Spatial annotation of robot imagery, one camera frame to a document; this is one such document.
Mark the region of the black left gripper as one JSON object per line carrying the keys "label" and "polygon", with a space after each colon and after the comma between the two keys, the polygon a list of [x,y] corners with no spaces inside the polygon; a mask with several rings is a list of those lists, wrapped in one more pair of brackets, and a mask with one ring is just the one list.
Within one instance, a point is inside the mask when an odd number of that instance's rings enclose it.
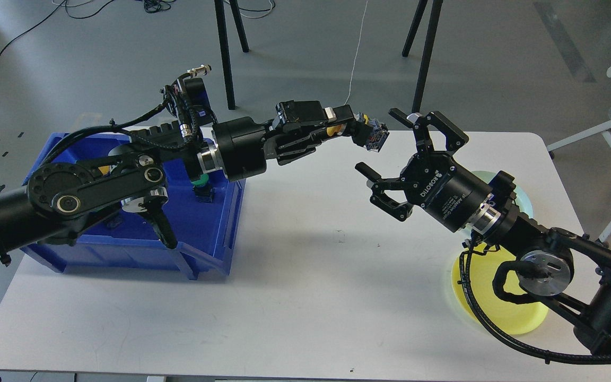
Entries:
{"label": "black left gripper", "polygon": [[212,169],[223,171],[228,181],[238,181],[265,172],[267,160],[284,166],[333,138],[349,137],[364,146],[370,126],[352,123],[355,120],[349,105],[323,109],[319,101],[282,101],[276,105],[276,117],[264,123],[244,117],[214,124]]}

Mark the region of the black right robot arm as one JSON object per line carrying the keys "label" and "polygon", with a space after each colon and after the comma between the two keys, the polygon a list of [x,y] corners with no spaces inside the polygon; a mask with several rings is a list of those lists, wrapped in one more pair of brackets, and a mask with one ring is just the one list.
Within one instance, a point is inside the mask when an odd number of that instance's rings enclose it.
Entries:
{"label": "black right robot arm", "polygon": [[[468,136],[440,112],[408,116],[392,108],[389,114],[412,129],[417,152],[395,178],[383,178],[363,162],[356,165],[372,190],[371,203],[399,221],[420,206],[451,232],[471,228],[459,259],[460,285],[477,320],[501,343],[546,363],[611,364],[611,250],[563,228],[543,227],[521,212],[514,204],[513,177],[506,172],[485,183],[458,164],[453,154]],[[480,252],[478,244],[485,244]],[[495,296],[550,308],[574,326],[589,355],[528,345],[487,317],[473,294],[470,264],[473,255],[490,249],[514,256],[495,271]]]}

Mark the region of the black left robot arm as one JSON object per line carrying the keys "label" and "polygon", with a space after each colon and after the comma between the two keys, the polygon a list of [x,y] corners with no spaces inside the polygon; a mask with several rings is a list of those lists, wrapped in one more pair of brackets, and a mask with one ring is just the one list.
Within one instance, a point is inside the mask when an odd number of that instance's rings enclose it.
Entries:
{"label": "black left robot arm", "polygon": [[163,206],[168,202],[163,165],[182,160],[196,197],[213,200],[210,174],[228,181],[265,172],[267,160],[283,166],[312,154],[337,137],[378,151],[386,128],[348,105],[284,101],[276,118],[255,123],[238,118],[219,123],[208,105],[202,65],[162,89],[163,101],[124,124],[84,128],[51,148],[18,189],[0,193],[0,261],[32,242],[74,245],[79,236],[118,211],[140,215],[165,247],[177,239]]}

